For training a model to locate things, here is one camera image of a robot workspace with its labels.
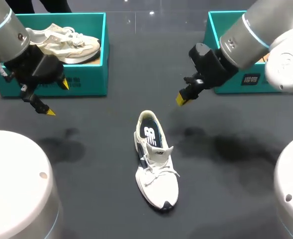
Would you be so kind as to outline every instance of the shoe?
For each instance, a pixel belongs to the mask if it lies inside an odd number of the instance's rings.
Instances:
[[[178,198],[178,173],[173,168],[171,153],[162,127],[152,111],[143,111],[134,133],[140,163],[135,174],[145,199],[156,209],[171,209]]]
[[[95,37],[78,34],[71,27],[51,24],[42,31],[26,28],[32,45],[44,54],[56,55],[66,64],[81,64],[100,56],[101,41]]]

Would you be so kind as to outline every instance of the white cylindrical robot base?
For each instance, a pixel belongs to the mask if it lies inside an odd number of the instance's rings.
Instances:
[[[284,238],[293,239],[293,141],[277,161],[274,184],[280,227]]]
[[[44,151],[25,136],[0,131],[0,239],[61,239],[62,218]]]

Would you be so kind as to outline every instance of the black table surface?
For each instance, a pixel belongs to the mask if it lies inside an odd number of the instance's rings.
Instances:
[[[281,238],[273,170],[293,140],[293,96],[205,91],[177,107],[183,77],[195,72],[188,51],[201,39],[112,35],[108,96],[44,99],[56,117],[0,97],[0,129],[36,141],[52,162],[65,239]],[[168,214],[153,211],[135,182],[133,133],[143,110],[174,146],[180,194]]]

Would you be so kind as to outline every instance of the teal shoe box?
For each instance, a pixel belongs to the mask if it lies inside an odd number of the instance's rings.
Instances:
[[[245,11],[210,11],[204,44],[219,49],[220,37],[244,14]],[[278,92],[265,78],[265,58],[250,69],[239,71],[221,87],[215,87],[217,94],[272,93]]]
[[[18,14],[25,27],[44,30],[51,23],[60,27],[72,27],[77,33],[94,36],[101,40],[99,64],[64,65],[64,73],[69,83],[69,90],[62,90],[57,84],[40,85],[35,93],[39,96],[105,96],[108,82],[109,38],[105,13],[50,13]],[[3,97],[18,97],[20,87],[14,79],[6,83],[0,75],[0,94]]]

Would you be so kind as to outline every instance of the shoelace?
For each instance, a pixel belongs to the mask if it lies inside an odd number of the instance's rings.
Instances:
[[[149,161],[151,161],[151,160],[148,159],[146,154],[143,155],[143,158],[148,165],[148,168],[145,169],[145,171],[150,171],[152,173],[152,178],[148,182],[145,183],[145,186],[150,185],[159,176],[166,175],[166,173],[174,173],[175,175],[180,177],[180,175],[173,168],[171,168],[169,165],[167,165],[168,161],[166,163],[164,163],[163,165],[161,165],[159,168],[154,169],[154,166],[159,165],[159,164],[154,162],[154,165],[150,165]]]
[[[61,39],[61,42],[70,42],[74,46],[81,46],[84,43],[83,40],[83,34],[82,33],[77,33],[72,27],[64,27],[67,32],[65,34],[60,34],[60,33],[55,33],[53,32],[52,34],[56,37],[59,37]]]

